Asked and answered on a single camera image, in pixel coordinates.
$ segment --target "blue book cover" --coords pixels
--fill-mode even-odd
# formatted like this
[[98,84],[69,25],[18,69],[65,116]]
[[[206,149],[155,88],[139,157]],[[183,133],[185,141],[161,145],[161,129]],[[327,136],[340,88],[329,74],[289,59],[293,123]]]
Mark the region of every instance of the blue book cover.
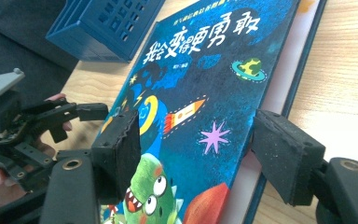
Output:
[[155,25],[108,116],[139,111],[143,156],[103,222],[219,223],[298,5],[199,1]]

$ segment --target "rocket illustration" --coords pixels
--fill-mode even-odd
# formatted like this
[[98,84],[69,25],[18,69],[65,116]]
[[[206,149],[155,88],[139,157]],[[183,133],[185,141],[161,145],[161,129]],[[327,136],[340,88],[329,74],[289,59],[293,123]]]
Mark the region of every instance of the rocket illustration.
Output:
[[205,99],[196,101],[185,108],[179,110],[174,114],[168,114],[165,117],[165,127],[164,127],[164,134],[168,133],[173,127],[180,124],[184,120],[190,118],[191,116],[195,115],[196,112],[200,109],[200,107],[205,102]]

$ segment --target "person's hand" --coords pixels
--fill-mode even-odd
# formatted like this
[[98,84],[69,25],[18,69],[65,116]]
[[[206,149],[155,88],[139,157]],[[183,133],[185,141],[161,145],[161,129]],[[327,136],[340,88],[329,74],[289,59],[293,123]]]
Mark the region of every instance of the person's hand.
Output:
[[[54,101],[64,97],[65,94],[59,93],[48,98],[47,100]],[[62,125],[62,128],[68,132],[72,130],[72,125],[70,122],[66,122]],[[38,148],[50,157],[55,155],[54,148],[43,143],[40,138],[34,142],[33,147]],[[10,177],[8,177],[2,170],[0,170],[0,207],[18,200],[25,194],[26,192],[23,191],[18,184],[16,184]]]

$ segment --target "table surface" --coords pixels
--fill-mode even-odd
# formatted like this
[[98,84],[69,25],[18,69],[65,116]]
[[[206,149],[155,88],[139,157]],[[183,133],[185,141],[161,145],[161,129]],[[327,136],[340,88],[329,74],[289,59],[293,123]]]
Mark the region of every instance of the table surface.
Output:
[[[193,2],[166,0],[157,20]],[[62,92],[70,102],[111,106],[133,61],[80,62]],[[358,1],[327,0],[289,120],[326,146],[326,160],[358,160]],[[42,139],[56,149],[88,148],[102,125],[78,120],[72,124],[67,140],[53,144],[47,134]],[[291,207],[267,184],[255,223],[316,223],[316,203],[315,199],[311,206]]]

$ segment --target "black mechanical part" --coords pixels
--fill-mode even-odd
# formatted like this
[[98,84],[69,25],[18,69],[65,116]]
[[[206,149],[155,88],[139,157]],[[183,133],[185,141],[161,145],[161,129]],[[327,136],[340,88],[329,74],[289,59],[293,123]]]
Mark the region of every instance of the black mechanical part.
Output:
[[0,208],[0,224],[36,224],[42,214],[47,189],[26,194]]
[[281,115],[257,110],[252,150],[285,203],[310,205],[310,175],[324,161],[322,144]]
[[77,105],[64,98],[22,110],[10,122],[6,134],[0,135],[0,168],[26,191],[44,188],[54,162],[34,148],[34,141],[49,130],[55,142],[61,142],[67,138],[62,128],[66,121],[78,117],[81,120],[105,119],[107,113],[104,104]]
[[21,112],[20,94],[17,91],[7,91],[0,96],[0,133]]
[[99,223],[94,182],[90,157],[59,161],[51,173],[39,223]]
[[319,199],[318,223],[358,223],[358,161],[333,158],[310,187]]
[[40,223],[99,223],[97,204],[124,199],[140,159],[136,110],[107,121],[91,149],[60,151]]
[[98,164],[101,204],[118,204],[141,160],[138,111],[113,118],[92,145],[92,163]]

